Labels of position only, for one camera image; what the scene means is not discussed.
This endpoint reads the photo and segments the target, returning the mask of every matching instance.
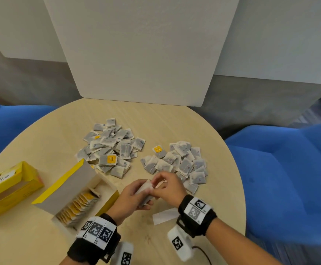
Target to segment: wooden table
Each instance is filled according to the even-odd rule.
[[[76,164],[74,155],[86,145],[83,136],[94,123],[105,123],[108,118],[116,118],[117,124],[146,140],[123,179],[107,176],[119,192],[138,178],[152,178],[140,159],[152,155],[153,146],[167,149],[171,142],[189,141],[201,148],[209,173],[207,184],[198,188],[196,196],[212,205],[223,221],[245,233],[245,199],[238,168],[223,139],[201,116],[182,106],[81,99],[32,124],[0,154],[0,172],[25,160],[38,169],[45,183],[45,188],[0,216],[0,265],[59,264],[66,256],[69,245],[51,222],[52,216],[30,203]],[[159,199],[150,211],[135,212],[118,228],[122,240],[134,244],[134,265],[182,264],[167,239],[176,220],[157,226],[152,220],[152,214],[169,208]],[[205,250],[212,264],[225,263],[205,237],[193,241]],[[187,263],[207,265],[208,261],[196,251]]]

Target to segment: person's right hand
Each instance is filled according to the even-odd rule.
[[[163,180],[167,182],[163,182],[156,189],[151,189],[149,194],[155,198],[162,198],[170,205],[178,208],[185,195],[187,195],[181,179],[176,174],[162,171],[154,176],[151,183],[153,187],[156,187]]]

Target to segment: person's left hand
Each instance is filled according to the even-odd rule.
[[[124,219],[131,216],[135,210],[150,210],[153,201],[149,201],[141,208],[138,205],[149,195],[149,190],[146,189],[135,195],[137,190],[146,182],[146,179],[138,179],[127,185],[121,192],[119,198],[115,201],[113,206],[107,211],[107,214],[114,219],[119,226]]]

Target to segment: white device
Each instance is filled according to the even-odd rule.
[[[111,256],[110,265],[131,265],[134,245],[129,242],[119,242],[115,253]]]
[[[190,236],[178,225],[175,225],[175,227],[168,232],[168,239],[181,261],[185,262],[194,256],[193,243]]]

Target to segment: qr code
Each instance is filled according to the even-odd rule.
[[[100,233],[98,238],[107,243],[112,233],[113,232],[111,230],[109,230],[107,227],[104,227],[103,231]]]
[[[92,222],[93,222],[92,220],[87,221],[87,222],[84,224],[84,226],[83,226],[83,228],[81,229],[81,231],[87,230],[88,227],[89,227],[89,225],[90,225]]]
[[[88,233],[90,233],[90,234],[92,234],[94,236],[97,236],[102,228],[103,228],[103,225],[94,222],[92,224],[92,226],[89,228]]]
[[[180,240],[179,236],[176,236],[176,238],[172,240],[172,244],[174,245],[176,250],[179,250],[183,246],[183,243]]]
[[[129,265],[131,261],[131,254],[124,252],[121,259],[121,265]]]
[[[196,207],[192,207],[190,212],[189,212],[189,216],[193,219],[193,220],[197,220],[197,218],[199,217],[200,211],[196,208]]]
[[[204,207],[206,206],[206,204],[201,200],[197,200],[195,205],[200,209],[204,209]]]

